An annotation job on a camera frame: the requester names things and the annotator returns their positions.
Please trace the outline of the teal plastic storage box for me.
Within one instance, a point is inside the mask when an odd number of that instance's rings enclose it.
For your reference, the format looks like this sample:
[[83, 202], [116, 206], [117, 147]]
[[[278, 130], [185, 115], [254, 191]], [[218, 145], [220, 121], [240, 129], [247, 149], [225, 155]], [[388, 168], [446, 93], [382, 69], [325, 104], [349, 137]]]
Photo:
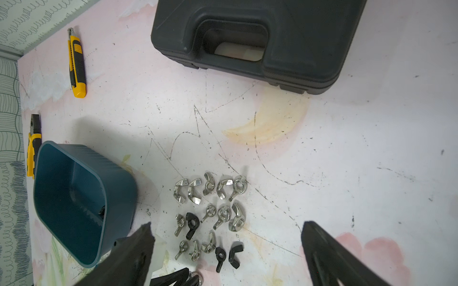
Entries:
[[84, 268], [92, 268], [134, 219], [137, 183], [130, 172], [80, 144], [44, 142], [33, 187], [35, 211]]

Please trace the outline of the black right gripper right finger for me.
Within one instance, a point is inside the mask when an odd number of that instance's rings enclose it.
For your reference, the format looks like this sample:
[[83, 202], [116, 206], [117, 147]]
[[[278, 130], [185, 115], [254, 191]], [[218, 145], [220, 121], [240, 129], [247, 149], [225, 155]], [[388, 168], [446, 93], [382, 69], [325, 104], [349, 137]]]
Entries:
[[316, 222], [304, 222], [301, 241], [313, 285], [388, 285]]

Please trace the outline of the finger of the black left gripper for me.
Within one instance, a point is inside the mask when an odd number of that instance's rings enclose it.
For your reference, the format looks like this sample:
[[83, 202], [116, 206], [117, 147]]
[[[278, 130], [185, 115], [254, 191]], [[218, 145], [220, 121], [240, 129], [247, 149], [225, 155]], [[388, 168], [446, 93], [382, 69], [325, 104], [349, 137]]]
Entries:
[[183, 268], [171, 274], [151, 279], [150, 286], [182, 286], [187, 282], [189, 275], [189, 269]]

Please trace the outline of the black wing nut fourteenth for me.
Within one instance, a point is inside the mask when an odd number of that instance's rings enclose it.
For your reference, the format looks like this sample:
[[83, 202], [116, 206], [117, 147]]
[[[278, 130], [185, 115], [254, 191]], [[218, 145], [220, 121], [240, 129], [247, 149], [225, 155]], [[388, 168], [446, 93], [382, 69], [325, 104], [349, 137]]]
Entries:
[[237, 241], [233, 243], [229, 252], [229, 262], [233, 268], [238, 269], [240, 267], [240, 261], [237, 259], [236, 255], [243, 251], [244, 245], [242, 242]]

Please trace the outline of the silver wing nut row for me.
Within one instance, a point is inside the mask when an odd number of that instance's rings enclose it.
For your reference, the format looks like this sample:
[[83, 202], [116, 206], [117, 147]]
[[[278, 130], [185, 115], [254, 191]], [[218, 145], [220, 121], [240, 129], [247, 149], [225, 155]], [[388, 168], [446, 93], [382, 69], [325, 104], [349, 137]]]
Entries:
[[213, 230], [217, 230], [222, 224], [227, 223], [231, 219], [231, 208], [225, 204], [218, 209], [218, 220], [213, 225]]

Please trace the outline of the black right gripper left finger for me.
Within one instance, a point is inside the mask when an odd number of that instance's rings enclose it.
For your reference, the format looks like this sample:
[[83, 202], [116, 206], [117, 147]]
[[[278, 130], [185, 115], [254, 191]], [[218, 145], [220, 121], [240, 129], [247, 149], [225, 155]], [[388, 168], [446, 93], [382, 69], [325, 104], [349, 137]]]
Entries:
[[114, 242], [110, 255], [78, 286], [143, 286], [147, 280], [155, 238], [151, 223], [142, 225], [129, 237]]

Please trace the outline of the silver wing nut twelfth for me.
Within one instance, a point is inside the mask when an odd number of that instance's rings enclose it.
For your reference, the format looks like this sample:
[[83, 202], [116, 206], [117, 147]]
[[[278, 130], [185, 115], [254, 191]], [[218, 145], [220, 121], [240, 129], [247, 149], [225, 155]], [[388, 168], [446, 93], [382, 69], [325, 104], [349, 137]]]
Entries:
[[202, 244], [201, 250], [204, 253], [210, 254], [216, 249], [217, 239], [216, 239], [215, 232], [210, 231], [208, 238], [209, 238], [209, 241], [207, 243]]

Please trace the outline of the silver wing nut fifteenth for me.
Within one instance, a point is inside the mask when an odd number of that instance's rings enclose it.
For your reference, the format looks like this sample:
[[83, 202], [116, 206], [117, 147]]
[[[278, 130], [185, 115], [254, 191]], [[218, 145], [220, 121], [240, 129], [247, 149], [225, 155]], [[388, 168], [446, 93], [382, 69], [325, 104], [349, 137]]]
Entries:
[[199, 272], [190, 273], [190, 279], [188, 280], [190, 286], [202, 286], [203, 276]]

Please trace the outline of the silver wing nut eleventh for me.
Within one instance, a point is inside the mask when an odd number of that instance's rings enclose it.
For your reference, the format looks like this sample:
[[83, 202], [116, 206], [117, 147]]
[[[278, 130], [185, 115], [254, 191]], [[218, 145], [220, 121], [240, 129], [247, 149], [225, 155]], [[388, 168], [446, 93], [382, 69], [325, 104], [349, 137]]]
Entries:
[[193, 250], [189, 255], [193, 262], [197, 262], [200, 259], [201, 247], [200, 247], [198, 240], [193, 241]]

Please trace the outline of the black wing nut thirteenth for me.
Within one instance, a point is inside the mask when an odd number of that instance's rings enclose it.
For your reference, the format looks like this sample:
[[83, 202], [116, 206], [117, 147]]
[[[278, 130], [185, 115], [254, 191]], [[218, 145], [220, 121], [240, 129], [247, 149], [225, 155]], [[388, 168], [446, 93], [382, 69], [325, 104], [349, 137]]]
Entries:
[[216, 273], [220, 273], [221, 272], [221, 268], [223, 266], [223, 263], [227, 258], [227, 253], [222, 247], [217, 247], [215, 249], [215, 255], [216, 255], [216, 259], [218, 261], [218, 264], [217, 264], [217, 267], [216, 267]]

